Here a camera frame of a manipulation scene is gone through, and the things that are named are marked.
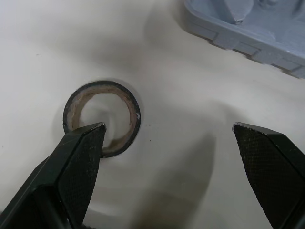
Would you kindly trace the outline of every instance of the white surface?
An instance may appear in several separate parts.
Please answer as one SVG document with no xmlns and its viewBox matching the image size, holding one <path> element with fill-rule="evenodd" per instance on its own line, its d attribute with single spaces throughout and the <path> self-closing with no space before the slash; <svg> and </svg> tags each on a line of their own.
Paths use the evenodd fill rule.
<svg viewBox="0 0 305 229">
<path fill-rule="evenodd" d="M 135 92 L 142 126 L 101 161 L 87 224 L 271 229 L 231 127 L 268 127 L 305 151 L 305 81 L 186 33 L 179 5 L 0 1 L 1 209 L 64 135 L 71 93 L 115 79 Z"/>
</svg>

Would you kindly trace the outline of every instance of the gray plastic part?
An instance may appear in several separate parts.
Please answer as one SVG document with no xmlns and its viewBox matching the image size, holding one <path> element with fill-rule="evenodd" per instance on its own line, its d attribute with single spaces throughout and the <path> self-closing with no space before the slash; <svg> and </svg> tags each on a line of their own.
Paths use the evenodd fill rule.
<svg viewBox="0 0 305 229">
<path fill-rule="evenodd" d="M 305 0 L 185 0 L 189 32 L 305 79 Z"/>
</svg>

